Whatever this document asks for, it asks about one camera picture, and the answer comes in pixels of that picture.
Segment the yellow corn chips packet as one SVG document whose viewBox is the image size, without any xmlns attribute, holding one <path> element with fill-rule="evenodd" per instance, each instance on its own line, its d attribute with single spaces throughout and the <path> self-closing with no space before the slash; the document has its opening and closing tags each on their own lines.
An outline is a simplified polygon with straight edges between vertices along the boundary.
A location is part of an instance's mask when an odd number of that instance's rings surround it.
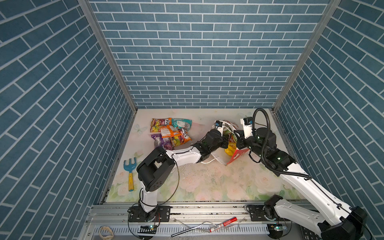
<svg viewBox="0 0 384 240">
<path fill-rule="evenodd" d="M 231 135 L 229 139 L 229 145 L 228 145 L 228 148 L 225 149 L 225 153 L 232 157 L 236 149 L 237 149 L 237 138 L 235 135 Z"/>
</svg>

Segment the red white paper bag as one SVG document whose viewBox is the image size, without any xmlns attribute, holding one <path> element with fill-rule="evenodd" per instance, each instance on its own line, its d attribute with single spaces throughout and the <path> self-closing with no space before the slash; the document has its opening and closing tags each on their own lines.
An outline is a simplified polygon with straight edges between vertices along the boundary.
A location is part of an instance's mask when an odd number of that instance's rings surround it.
<svg viewBox="0 0 384 240">
<path fill-rule="evenodd" d="M 218 120 L 214 123 L 212 129 L 218 130 L 222 134 L 222 137 L 225 139 L 224 148 L 219 147 L 215 151 L 211 151 L 209 156 L 210 160 L 204 161 L 204 163 L 217 161 L 220 164 L 227 166 L 248 151 L 247 149 L 239 150 L 237 148 L 237 143 L 240 139 L 240 132 L 235 131 L 241 130 L 238 124 L 227 120 Z"/>
</svg>

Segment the orange fruit candy packet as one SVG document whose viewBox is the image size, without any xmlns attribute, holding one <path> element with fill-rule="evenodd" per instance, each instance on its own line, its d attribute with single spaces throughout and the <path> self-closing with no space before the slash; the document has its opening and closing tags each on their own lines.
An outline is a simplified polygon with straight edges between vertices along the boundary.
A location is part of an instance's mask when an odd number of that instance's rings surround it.
<svg viewBox="0 0 384 240">
<path fill-rule="evenodd" d="M 181 134 L 178 136 L 171 137 L 171 144 L 173 148 L 183 145 L 192 140 L 188 135 L 188 132 L 186 129 L 181 129 L 180 133 Z"/>
</svg>

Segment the teal red snack packet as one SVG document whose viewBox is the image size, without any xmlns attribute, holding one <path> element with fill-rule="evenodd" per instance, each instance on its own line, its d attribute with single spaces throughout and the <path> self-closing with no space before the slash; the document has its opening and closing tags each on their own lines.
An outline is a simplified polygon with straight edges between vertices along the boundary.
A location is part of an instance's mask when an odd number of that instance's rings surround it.
<svg viewBox="0 0 384 240">
<path fill-rule="evenodd" d="M 185 129 L 189 131 L 193 121 L 190 119 L 172 118 L 172 125 L 177 129 Z"/>
</svg>

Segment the purple snack packet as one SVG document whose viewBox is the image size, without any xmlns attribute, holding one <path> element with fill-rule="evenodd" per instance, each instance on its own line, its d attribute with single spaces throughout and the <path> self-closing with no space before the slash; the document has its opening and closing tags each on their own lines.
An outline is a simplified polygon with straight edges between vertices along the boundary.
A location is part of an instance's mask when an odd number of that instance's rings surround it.
<svg viewBox="0 0 384 240">
<path fill-rule="evenodd" d="M 163 138 L 161 134 L 153 134 L 151 138 L 154 140 L 154 147 L 163 147 L 165 150 L 173 150 L 174 147 L 170 138 Z"/>
</svg>

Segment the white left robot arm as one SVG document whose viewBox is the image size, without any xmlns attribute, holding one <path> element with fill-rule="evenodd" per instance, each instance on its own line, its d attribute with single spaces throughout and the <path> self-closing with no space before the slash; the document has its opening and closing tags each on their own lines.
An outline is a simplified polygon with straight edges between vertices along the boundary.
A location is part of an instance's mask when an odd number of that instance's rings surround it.
<svg viewBox="0 0 384 240">
<path fill-rule="evenodd" d="M 210 130 L 201 141 L 181 150 L 155 148 L 137 167 L 141 183 L 139 208 L 151 213 L 158 207 L 158 189 L 165 183 L 173 169 L 180 166 L 198 164 L 209 158 L 217 149 L 226 149 L 229 137 L 219 130 Z"/>
</svg>

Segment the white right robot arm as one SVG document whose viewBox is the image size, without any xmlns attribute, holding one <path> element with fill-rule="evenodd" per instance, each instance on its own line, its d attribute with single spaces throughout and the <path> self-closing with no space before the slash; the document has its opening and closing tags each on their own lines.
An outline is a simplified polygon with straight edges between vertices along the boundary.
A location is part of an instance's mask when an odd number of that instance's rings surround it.
<svg viewBox="0 0 384 240">
<path fill-rule="evenodd" d="M 367 212 L 341 201 L 311 176 L 286 152 L 276 147 L 263 147 L 253 136 L 238 136 L 237 148 L 249 149 L 260 162 L 299 191 L 315 211 L 294 205 L 273 195 L 264 203 L 265 218 L 288 219 L 319 235 L 323 240 L 358 240 L 364 234 Z"/>
</svg>

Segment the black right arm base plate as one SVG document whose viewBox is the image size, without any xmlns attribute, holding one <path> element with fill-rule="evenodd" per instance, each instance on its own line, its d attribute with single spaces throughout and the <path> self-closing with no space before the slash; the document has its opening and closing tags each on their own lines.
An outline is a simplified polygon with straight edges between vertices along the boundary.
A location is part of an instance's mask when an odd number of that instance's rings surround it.
<svg viewBox="0 0 384 240">
<path fill-rule="evenodd" d="M 277 221 L 289 221 L 288 219 L 278 218 L 278 217 L 267 217 L 265 206 L 264 205 L 246 205 L 245 210 L 250 215 L 252 222 L 277 222 Z"/>
</svg>

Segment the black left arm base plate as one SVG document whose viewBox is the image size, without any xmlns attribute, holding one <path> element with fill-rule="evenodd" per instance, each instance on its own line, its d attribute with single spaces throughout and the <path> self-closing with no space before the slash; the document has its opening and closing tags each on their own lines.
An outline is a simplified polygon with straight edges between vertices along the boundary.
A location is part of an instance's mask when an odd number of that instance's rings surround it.
<svg viewBox="0 0 384 240">
<path fill-rule="evenodd" d="M 141 206 L 132 206 L 129 209 L 129 222 L 133 223 L 150 223 L 150 222 L 169 222 L 170 206 L 160 206 L 145 212 Z"/>
</svg>

